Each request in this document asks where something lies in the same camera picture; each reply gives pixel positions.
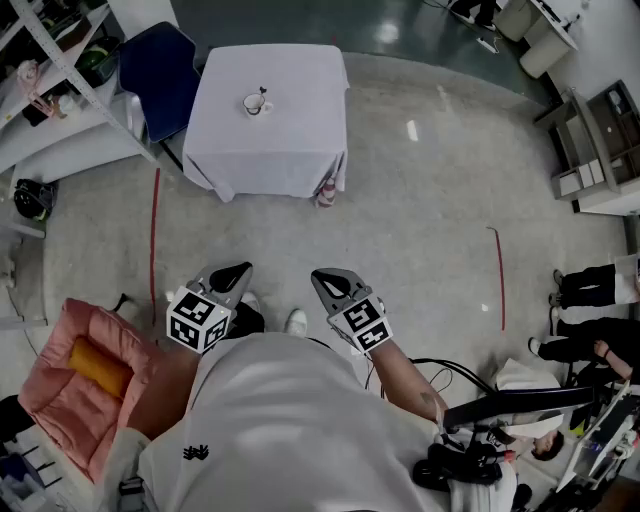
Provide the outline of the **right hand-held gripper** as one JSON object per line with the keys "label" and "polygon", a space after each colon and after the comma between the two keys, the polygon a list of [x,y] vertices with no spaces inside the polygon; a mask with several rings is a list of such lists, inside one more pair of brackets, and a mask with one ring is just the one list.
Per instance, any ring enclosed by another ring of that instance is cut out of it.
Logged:
{"label": "right hand-held gripper", "polygon": [[327,322],[341,339],[368,354],[392,338],[383,302],[355,272],[320,268],[311,283],[327,312]]}

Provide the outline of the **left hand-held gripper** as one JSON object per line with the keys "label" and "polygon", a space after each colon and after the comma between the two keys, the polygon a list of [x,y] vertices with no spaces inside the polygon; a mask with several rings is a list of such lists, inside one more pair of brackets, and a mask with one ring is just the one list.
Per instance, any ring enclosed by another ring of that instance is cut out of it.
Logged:
{"label": "left hand-held gripper", "polygon": [[250,262],[204,267],[174,293],[166,310],[167,338],[197,354],[213,348],[227,335],[252,274]]}

